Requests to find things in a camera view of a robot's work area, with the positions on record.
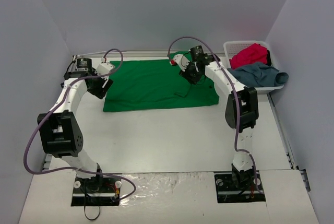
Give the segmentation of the green t shirt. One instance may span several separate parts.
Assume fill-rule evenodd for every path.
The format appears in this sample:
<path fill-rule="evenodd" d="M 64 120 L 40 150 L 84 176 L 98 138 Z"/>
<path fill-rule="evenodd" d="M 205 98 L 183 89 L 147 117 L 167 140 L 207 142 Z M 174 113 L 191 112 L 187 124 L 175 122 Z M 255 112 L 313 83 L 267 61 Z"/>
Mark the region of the green t shirt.
<path fill-rule="evenodd" d="M 191 85 L 169 60 L 113 61 L 118 71 L 105 96 L 104 112 L 178 109 L 216 105 L 213 81 L 202 78 Z"/>

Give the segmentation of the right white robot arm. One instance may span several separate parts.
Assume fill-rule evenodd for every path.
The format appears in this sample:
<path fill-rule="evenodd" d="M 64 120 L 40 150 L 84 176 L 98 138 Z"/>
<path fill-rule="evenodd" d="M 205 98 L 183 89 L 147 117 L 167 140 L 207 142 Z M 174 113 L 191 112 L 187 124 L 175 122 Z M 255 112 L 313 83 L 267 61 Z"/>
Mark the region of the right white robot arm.
<path fill-rule="evenodd" d="M 204 53 L 202 46 L 191 48 L 189 54 L 191 60 L 176 54 L 171 63 L 180 68 L 179 75 L 192 85 L 203 77 L 212 80 L 216 93 L 225 100 L 224 117 L 235 130 L 231 181 L 235 188 L 243 189 L 254 178 L 252 138 L 259 117 L 257 91 L 240 83 L 216 55 Z"/>

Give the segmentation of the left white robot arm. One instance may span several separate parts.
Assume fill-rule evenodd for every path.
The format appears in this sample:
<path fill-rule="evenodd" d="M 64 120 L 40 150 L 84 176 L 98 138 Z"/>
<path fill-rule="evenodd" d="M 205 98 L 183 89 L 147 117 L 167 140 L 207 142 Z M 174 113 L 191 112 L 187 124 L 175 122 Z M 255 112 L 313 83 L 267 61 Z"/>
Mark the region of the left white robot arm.
<path fill-rule="evenodd" d="M 103 99 L 113 80 L 107 76 L 115 66 L 103 62 L 97 68 L 92 60 L 76 57 L 75 68 L 64 74 L 62 92 L 54 104 L 53 113 L 39 129 L 41 143 L 46 154 L 65 161 L 74 167 L 77 177 L 86 180 L 86 186 L 94 192 L 104 188 L 105 178 L 98 163 L 84 150 L 83 134 L 76 120 L 76 112 L 85 93 Z"/>

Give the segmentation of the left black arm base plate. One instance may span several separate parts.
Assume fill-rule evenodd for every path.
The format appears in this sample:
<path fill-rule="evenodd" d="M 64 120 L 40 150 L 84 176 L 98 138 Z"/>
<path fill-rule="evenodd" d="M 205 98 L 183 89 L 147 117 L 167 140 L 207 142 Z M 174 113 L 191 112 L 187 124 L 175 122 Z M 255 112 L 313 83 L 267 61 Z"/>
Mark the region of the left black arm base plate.
<path fill-rule="evenodd" d="M 75 177 L 71 206 L 118 206 L 121 186 L 120 179 L 106 176 Z"/>

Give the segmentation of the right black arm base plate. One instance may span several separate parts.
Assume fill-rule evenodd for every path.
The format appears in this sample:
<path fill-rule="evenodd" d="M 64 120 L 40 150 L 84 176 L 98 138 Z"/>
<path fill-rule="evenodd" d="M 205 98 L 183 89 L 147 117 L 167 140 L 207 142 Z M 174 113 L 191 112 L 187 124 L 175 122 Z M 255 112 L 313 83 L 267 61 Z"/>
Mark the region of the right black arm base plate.
<path fill-rule="evenodd" d="M 264 194 L 258 192 L 255 181 L 248 180 L 246 184 L 236 186 L 231 172 L 214 173 L 216 197 L 218 204 L 265 202 Z"/>

